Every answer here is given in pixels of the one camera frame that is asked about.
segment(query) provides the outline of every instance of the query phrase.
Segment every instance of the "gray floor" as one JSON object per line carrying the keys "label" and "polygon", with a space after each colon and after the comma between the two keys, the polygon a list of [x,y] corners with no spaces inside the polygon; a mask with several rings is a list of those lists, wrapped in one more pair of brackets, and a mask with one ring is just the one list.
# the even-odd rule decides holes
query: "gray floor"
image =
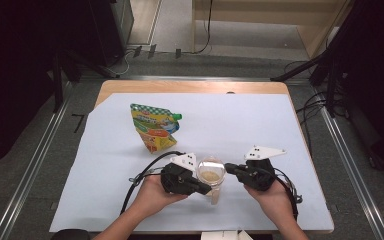
{"label": "gray floor", "polygon": [[[163,17],[160,16],[159,23],[163,22]],[[164,41],[158,40],[162,39],[159,38],[158,34],[160,34],[160,37],[165,35],[161,33],[161,30],[156,31],[153,41],[160,41],[158,45],[163,47]],[[178,45],[167,44],[167,48],[172,46],[177,48],[177,46],[183,46],[182,44],[184,44],[186,49],[187,43],[181,41],[183,40],[176,42]],[[298,50],[303,51],[298,45],[296,47]],[[234,55],[237,51],[231,51],[228,54],[227,52],[230,51],[228,48],[225,48],[224,51],[226,51],[226,54],[220,54],[223,56],[215,56],[217,54],[211,55],[211,53],[210,55],[200,56],[183,54],[179,59],[175,59],[174,54],[170,53],[156,53],[153,58],[149,59],[147,52],[142,52],[136,58],[129,55],[126,58],[129,62],[129,69],[120,78],[134,79],[135,76],[155,76],[149,77],[149,79],[161,79],[158,76],[174,76],[180,79],[190,79],[188,76],[207,76],[233,78],[233,80],[252,78],[249,80],[264,81],[265,78],[281,75],[285,70],[300,64],[297,62],[287,66],[292,60],[306,60],[305,57],[293,51],[278,55],[281,57],[264,54],[241,57],[240,55]],[[126,68],[126,62],[121,60],[112,67],[112,70],[123,72]],[[310,72],[311,70],[305,71],[295,76],[296,79],[288,81],[288,89],[295,108],[302,107],[305,101],[314,94],[313,88],[306,81],[301,81],[308,78]],[[85,121],[83,121],[79,131],[75,133],[79,118],[72,116],[72,114],[87,116],[92,111],[104,80],[87,69],[84,69],[83,73],[84,76],[80,83],[75,84],[73,88],[73,94],[62,122],[43,159],[43,164],[39,169],[31,191],[22,209],[20,209],[20,214],[12,228],[9,239],[50,239],[52,236],[48,230],[55,214],[55,206],[59,201],[70,167],[75,159],[85,126]],[[53,99],[51,98],[43,105],[35,119],[24,130],[10,153],[0,160],[0,220],[45,132],[52,117],[52,109]],[[337,118],[337,121],[361,175],[384,217],[384,171],[378,171],[370,166],[367,152],[359,141],[352,124],[343,118]],[[310,235],[310,238],[375,239],[324,118],[321,114],[318,114],[308,123],[313,146],[314,166],[327,199],[327,206],[331,210],[335,223],[333,233]]]}

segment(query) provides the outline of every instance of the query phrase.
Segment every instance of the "transparent cup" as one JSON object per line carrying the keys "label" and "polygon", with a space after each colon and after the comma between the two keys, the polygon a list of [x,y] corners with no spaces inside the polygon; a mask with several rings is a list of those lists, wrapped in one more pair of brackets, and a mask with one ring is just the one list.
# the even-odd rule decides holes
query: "transparent cup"
{"label": "transparent cup", "polygon": [[213,156],[205,157],[199,162],[196,175],[199,181],[211,186],[207,196],[211,197],[211,205],[216,205],[220,197],[221,184],[224,180],[226,169],[223,162]]}

